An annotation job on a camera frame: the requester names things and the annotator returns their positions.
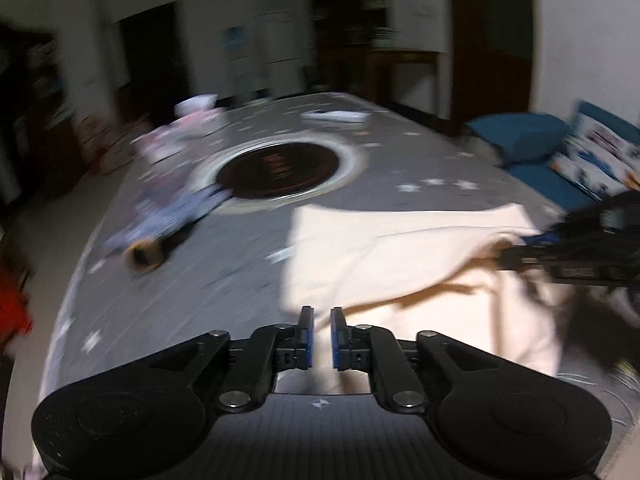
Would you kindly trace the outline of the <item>white remote control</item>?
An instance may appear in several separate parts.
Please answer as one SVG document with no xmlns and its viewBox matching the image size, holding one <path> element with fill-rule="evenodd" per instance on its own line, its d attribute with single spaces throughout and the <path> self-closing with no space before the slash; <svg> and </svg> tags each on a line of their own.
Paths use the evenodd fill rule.
<svg viewBox="0 0 640 480">
<path fill-rule="evenodd" d="M 334 124 L 362 125 L 370 119 L 367 112 L 356 110 L 307 110 L 300 118 L 308 122 L 334 122 Z"/>
</svg>

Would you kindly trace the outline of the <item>blue cushion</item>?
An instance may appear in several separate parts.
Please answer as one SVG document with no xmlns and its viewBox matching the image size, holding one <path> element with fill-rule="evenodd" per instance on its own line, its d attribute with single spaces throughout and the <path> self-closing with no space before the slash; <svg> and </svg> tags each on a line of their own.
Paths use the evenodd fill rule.
<svg viewBox="0 0 640 480">
<path fill-rule="evenodd" d="M 500 167 L 540 162 L 570 134 L 564 120 L 538 113 L 488 115 L 464 126 L 470 149 L 488 155 Z"/>
</svg>

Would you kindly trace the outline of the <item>blue sofa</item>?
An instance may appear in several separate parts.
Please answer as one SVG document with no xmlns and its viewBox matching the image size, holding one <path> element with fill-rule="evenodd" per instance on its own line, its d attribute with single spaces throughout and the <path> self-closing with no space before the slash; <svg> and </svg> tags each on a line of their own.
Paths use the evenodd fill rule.
<svg viewBox="0 0 640 480">
<path fill-rule="evenodd" d="M 586 101 L 579 102 L 577 105 L 574 115 L 568 123 L 570 132 L 572 132 L 572 127 L 576 122 L 578 112 L 588 113 L 595 118 L 603 120 L 607 126 L 619 128 L 622 130 L 625 138 L 635 140 L 639 143 L 638 126 Z M 560 148 L 540 162 L 521 162 L 520 164 L 506 167 L 506 172 L 567 211 L 600 202 L 601 200 L 595 200 L 549 168 L 548 163 L 550 158 L 559 151 L 559 149 Z"/>
</svg>

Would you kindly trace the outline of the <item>round black induction cooktop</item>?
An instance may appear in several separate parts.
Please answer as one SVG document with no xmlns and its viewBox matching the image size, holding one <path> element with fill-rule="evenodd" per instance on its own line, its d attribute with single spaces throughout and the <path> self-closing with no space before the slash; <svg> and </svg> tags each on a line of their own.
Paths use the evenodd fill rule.
<svg viewBox="0 0 640 480">
<path fill-rule="evenodd" d="M 220 168 L 215 182 L 241 200 L 266 200 L 306 192 L 340 168 L 330 148 L 308 142 L 252 148 Z"/>
</svg>

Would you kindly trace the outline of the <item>cream white sweatshirt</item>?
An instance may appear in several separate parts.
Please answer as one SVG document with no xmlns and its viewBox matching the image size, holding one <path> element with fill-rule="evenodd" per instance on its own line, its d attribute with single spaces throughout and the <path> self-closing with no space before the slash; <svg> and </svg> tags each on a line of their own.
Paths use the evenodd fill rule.
<svg viewBox="0 0 640 480">
<path fill-rule="evenodd" d="M 349 325 L 421 330 L 549 376 L 560 367 L 573 291 L 539 271 L 500 270 L 500 250 L 537 229 L 520 204 L 481 211 L 294 211 L 282 307 L 314 308 L 313 393 L 364 393 L 365 374 L 334 370 L 330 311 Z"/>
</svg>

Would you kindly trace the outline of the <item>small pink tissue pack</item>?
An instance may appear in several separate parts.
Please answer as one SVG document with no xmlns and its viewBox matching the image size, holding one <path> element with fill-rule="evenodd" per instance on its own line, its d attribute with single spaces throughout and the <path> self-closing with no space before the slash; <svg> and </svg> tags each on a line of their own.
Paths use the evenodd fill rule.
<svg viewBox="0 0 640 480">
<path fill-rule="evenodd" d="M 141 158 L 154 165 L 185 151 L 188 141 L 211 136 L 228 125 L 228 114 L 224 110 L 194 112 L 143 133 L 132 140 L 131 145 Z"/>
</svg>

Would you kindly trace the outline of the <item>white refrigerator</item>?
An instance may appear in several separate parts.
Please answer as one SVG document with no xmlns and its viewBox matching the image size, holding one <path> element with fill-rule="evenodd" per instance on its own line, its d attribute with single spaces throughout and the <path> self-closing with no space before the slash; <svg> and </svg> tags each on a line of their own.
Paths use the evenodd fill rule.
<svg viewBox="0 0 640 480">
<path fill-rule="evenodd" d="M 300 57 L 295 21 L 286 11 L 260 17 L 267 80 L 275 98 L 304 91 L 303 64 Z"/>
</svg>

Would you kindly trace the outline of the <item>dark wooden side table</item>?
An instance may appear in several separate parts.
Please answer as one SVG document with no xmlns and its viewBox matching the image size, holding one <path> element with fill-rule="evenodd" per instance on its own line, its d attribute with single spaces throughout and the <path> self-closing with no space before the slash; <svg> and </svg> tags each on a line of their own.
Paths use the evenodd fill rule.
<svg viewBox="0 0 640 480">
<path fill-rule="evenodd" d="M 380 105 L 400 104 L 439 112 L 438 51 L 379 48 L 366 55 L 364 97 Z"/>
</svg>

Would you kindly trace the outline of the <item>water dispenser with blue bottle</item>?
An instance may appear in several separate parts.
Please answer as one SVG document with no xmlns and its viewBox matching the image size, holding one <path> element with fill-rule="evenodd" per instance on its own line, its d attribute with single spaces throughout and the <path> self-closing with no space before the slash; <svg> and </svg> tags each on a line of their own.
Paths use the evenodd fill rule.
<svg viewBox="0 0 640 480">
<path fill-rule="evenodd" d="M 250 66 L 248 65 L 246 30 L 243 25 L 222 32 L 227 79 L 235 102 L 243 104 L 250 97 Z"/>
</svg>

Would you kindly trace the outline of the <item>butterfly pattern pillow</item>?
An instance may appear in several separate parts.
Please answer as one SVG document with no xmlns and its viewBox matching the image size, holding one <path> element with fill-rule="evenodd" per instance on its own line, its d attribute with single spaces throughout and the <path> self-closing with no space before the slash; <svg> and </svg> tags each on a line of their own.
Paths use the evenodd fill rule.
<svg viewBox="0 0 640 480">
<path fill-rule="evenodd" d="M 585 112 L 548 166 L 595 200 L 639 189 L 639 143 Z"/>
</svg>

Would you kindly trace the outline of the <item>grey star pattern tablecloth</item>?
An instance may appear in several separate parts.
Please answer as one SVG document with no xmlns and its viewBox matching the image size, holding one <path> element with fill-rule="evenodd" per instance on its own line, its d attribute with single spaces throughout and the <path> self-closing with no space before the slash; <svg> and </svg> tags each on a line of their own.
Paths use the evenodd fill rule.
<svg viewBox="0 0 640 480">
<path fill-rule="evenodd" d="M 612 434 L 592 394 L 436 330 L 354 307 L 448 285 L 474 262 L 636 284 L 639 195 L 547 232 L 485 211 L 294 214 L 295 325 L 214 330 L 50 394 L 32 420 L 52 479 L 591 479 Z"/>
</svg>

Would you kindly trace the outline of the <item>pink tissue box with tissue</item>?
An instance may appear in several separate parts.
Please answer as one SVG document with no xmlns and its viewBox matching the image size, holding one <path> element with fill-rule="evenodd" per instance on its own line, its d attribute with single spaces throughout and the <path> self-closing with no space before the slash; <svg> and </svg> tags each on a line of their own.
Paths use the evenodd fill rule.
<svg viewBox="0 0 640 480">
<path fill-rule="evenodd" d="M 175 105 L 175 114 L 178 118 L 186 117 L 194 113 L 207 112 L 215 108 L 218 96 L 216 94 L 199 94 Z"/>
</svg>

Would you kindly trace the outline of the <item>blue grey knitted sock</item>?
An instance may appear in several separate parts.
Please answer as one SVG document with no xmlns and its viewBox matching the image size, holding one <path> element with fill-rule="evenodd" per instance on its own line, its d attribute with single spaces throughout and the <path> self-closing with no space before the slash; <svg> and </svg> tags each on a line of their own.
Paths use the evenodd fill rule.
<svg viewBox="0 0 640 480">
<path fill-rule="evenodd" d="M 212 184 L 197 191 L 181 191 L 166 205 L 145 206 L 136 220 L 104 242 L 104 254 L 121 255 L 136 271 L 153 271 L 166 261 L 170 245 L 180 233 L 231 197 L 231 190 Z"/>
</svg>

